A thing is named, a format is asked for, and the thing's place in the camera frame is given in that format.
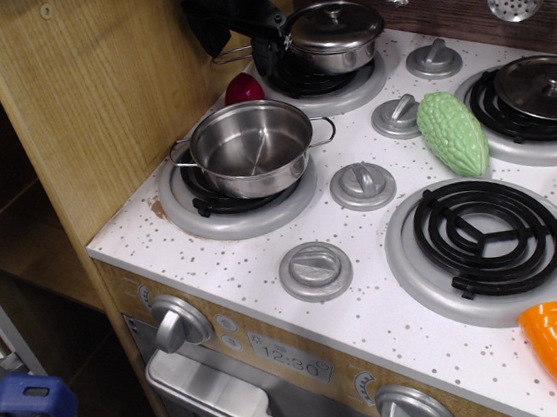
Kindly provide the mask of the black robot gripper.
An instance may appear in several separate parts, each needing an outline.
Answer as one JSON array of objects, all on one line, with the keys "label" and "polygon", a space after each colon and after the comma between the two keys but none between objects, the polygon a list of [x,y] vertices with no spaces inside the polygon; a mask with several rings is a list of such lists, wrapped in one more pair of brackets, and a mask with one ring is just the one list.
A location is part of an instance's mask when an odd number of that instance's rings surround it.
[{"label": "black robot gripper", "polygon": [[271,0],[181,0],[194,35],[211,57],[221,54],[236,32],[252,38],[255,68],[272,74],[286,48],[283,14]]}]

